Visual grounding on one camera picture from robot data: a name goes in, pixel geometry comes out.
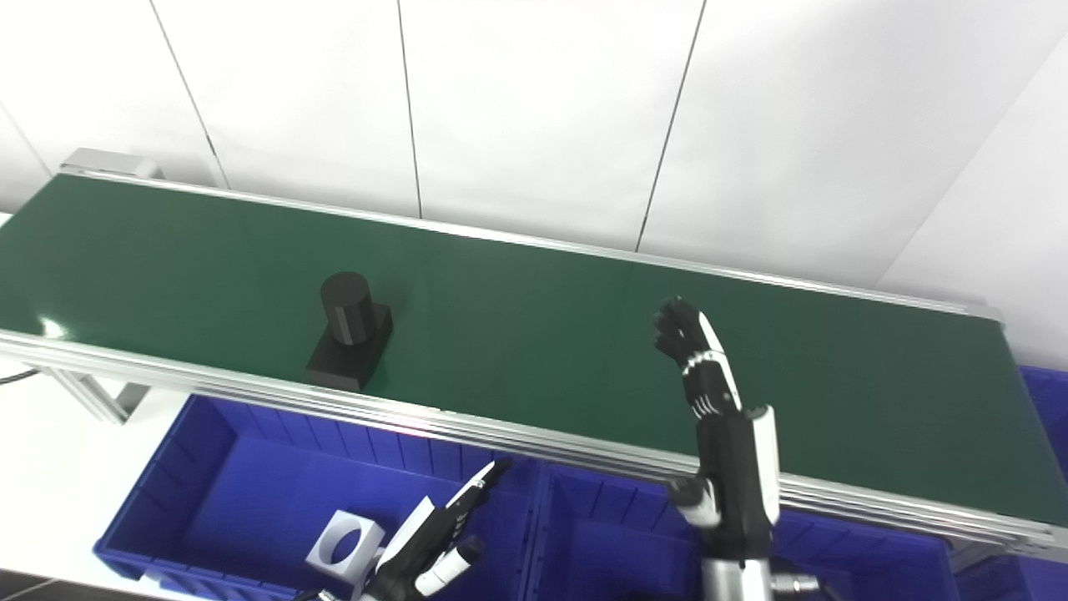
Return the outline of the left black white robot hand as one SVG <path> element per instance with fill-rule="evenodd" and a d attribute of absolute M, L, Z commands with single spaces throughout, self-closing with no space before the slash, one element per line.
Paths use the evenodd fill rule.
<path fill-rule="evenodd" d="M 460 578 L 485 554 L 469 518 L 511 469 L 511 457 L 482 466 L 443 506 L 424 497 L 386 544 L 357 600 L 426 600 Z"/>

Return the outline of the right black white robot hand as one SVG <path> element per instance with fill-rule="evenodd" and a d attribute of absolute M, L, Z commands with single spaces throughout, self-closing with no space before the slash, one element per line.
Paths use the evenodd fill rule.
<path fill-rule="evenodd" d="M 698 529 L 704 557 L 770 559 L 779 518 L 774 409 L 743 405 L 731 362 L 704 312 L 676 296 L 653 319 L 653 345 L 678 365 L 684 399 L 697 418 L 698 470 L 670 480 L 668 497 Z"/>

